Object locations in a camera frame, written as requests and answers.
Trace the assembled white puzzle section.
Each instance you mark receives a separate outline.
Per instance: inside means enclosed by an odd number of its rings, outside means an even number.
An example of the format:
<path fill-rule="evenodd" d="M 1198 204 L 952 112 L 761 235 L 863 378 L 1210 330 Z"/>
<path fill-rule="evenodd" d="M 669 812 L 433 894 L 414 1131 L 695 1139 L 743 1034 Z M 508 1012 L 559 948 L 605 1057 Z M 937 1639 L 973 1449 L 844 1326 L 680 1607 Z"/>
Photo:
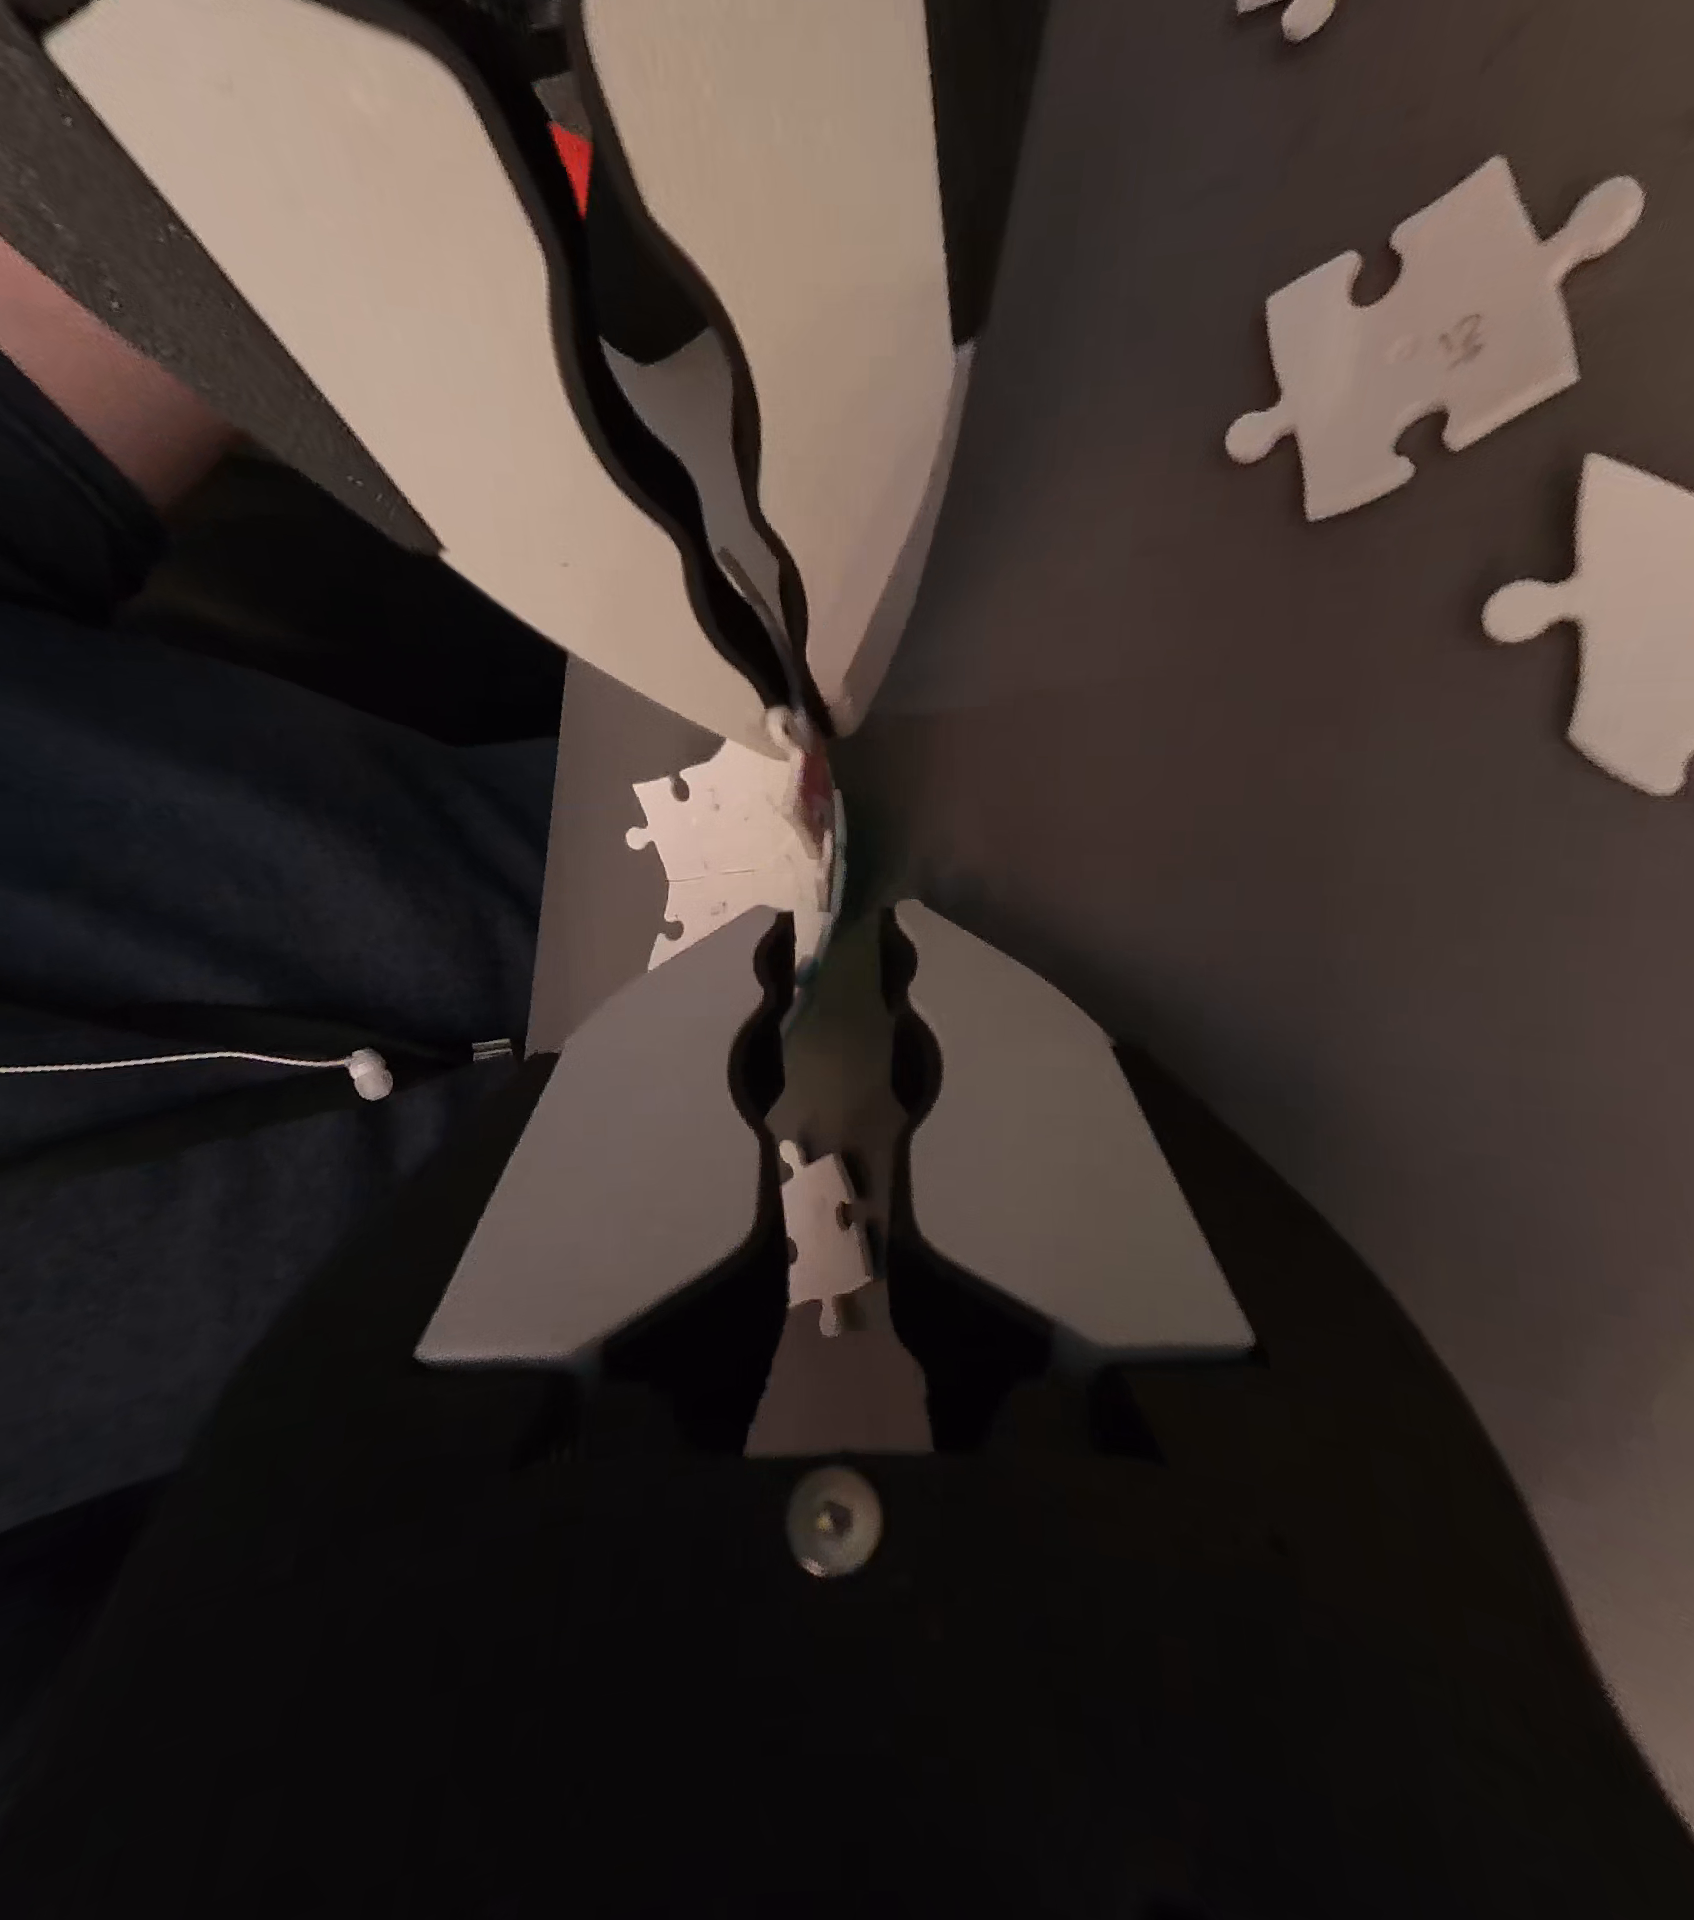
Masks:
<path fill-rule="evenodd" d="M 627 850 L 667 867 L 649 971 L 749 906 L 790 920 L 798 981 L 822 967 L 844 903 L 844 798 L 808 719 L 769 709 L 766 739 L 730 739 L 713 760 L 631 784 L 642 830 L 627 830 Z"/>

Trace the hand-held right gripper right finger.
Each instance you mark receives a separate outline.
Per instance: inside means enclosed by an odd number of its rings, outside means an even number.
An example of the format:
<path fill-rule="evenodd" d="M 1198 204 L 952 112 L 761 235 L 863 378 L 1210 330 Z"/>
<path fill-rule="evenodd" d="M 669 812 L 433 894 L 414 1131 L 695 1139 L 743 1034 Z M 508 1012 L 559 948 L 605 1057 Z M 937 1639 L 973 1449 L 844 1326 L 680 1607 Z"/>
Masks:
<path fill-rule="evenodd" d="M 886 910 L 898 1154 L 886 1271 L 928 1379 L 1255 1351 L 1122 1075 L 1058 985 L 922 903 Z"/>

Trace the white puzzle piece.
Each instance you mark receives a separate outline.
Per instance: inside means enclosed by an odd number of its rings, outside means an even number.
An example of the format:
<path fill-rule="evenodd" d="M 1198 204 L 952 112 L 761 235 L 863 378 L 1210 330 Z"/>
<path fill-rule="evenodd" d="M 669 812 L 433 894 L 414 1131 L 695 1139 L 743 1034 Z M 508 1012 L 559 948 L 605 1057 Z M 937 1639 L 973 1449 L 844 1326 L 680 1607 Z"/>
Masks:
<path fill-rule="evenodd" d="M 860 1319 L 860 1290 L 876 1287 L 876 1249 L 860 1218 L 860 1192 L 844 1154 L 808 1154 L 782 1139 L 782 1213 L 784 1213 L 784 1304 L 818 1310 L 818 1336 L 839 1337 Z"/>

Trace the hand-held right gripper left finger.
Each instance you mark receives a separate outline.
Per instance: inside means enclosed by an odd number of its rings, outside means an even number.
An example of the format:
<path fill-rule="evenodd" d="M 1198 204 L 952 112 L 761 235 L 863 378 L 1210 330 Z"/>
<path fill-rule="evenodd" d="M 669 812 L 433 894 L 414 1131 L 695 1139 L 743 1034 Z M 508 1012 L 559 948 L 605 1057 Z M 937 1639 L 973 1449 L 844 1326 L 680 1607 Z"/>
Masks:
<path fill-rule="evenodd" d="M 578 1368 L 777 1218 L 766 1120 L 790 971 L 790 910 L 738 910 L 568 1034 L 416 1337 L 424 1368 Z"/>

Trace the scattered loose puzzle pieces group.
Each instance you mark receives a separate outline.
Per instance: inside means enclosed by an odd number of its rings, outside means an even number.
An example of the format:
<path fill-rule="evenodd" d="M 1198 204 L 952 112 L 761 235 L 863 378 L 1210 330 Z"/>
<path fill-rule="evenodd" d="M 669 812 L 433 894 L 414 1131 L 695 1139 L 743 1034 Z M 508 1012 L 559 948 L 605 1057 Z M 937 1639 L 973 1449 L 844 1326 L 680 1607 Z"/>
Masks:
<path fill-rule="evenodd" d="M 1353 218 L 1276 241 L 1262 282 L 1262 405 L 1225 428 L 1234 466 L 1291 448 L 1298 512 L 1334 520 L 1438 451 L 1558 405 L 1518 512 L 1566 497 L 1562 574 L 1492 574 L 1476 627 L 1572 627 L 1566 746 L 1642 798 L 1694 772 L 1694 7 L 1228 7 L 1264 67 L 1198 83 L 1228 136 L 1276 130 L 1276 192 L 1353 192 L 1390 229 L 1328 254 Z"/>

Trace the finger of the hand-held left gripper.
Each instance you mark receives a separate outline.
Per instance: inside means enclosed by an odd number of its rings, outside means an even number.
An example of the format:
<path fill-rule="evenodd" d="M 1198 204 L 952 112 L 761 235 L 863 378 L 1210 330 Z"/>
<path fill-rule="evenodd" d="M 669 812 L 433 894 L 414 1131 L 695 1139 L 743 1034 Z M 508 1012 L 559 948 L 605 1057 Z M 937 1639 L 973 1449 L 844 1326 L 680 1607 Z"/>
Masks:
<path fill-rule="evenodd" d="M 790 750 L 784 660 L 605 369 L 548 119 L 496 104 L 444 7 L 116 0 L 45 59 L 458 581 L 655 709 Z"/>
<path fill-rule="evenodd" d="M 761 409 L 761 512 L 808 594 L 808 676 L 853 734 L 952 488 L 953 348 L 917 0 L 578 7 L 655 229 L 717 297 Z"/>

